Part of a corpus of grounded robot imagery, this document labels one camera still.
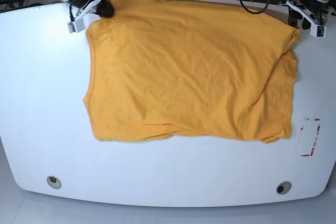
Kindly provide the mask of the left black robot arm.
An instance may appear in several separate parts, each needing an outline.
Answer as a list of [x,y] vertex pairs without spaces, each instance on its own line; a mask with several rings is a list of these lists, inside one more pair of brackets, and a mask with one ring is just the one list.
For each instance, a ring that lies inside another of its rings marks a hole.
[[302,21],[302,29],[312,28],[313,24],[325,26],[329,16],[335,13],[335,0],[287,0],[289,9],[288,24],[297,27]]

